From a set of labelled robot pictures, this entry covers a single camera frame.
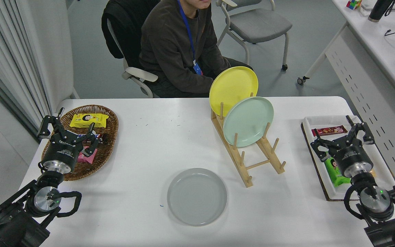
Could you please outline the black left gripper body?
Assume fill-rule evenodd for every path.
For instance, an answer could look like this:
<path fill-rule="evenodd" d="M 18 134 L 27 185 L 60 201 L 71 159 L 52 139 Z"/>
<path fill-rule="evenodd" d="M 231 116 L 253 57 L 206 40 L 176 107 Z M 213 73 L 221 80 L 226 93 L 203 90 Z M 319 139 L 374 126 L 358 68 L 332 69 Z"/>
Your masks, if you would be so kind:
<path fill-rule="evenodd" d="M 43 168 L 74 169 L 82 150 L 83 144 L 81 142 L 62 141 L 59 137 L 51 137 L 50 144 L 43 157 Z"/>

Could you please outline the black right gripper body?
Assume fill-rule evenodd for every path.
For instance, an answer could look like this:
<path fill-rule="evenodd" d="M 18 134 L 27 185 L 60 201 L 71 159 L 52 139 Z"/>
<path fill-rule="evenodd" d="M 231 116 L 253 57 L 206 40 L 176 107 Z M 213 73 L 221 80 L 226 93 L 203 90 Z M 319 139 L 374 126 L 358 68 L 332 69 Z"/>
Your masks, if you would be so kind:
<path fill-rule="evenodd" d="M 342 173 L 368 173 L 373 169 L 373 162 L 362 146 L 347 146 L 340 150 L 331 147 L 330 155 Z"/>

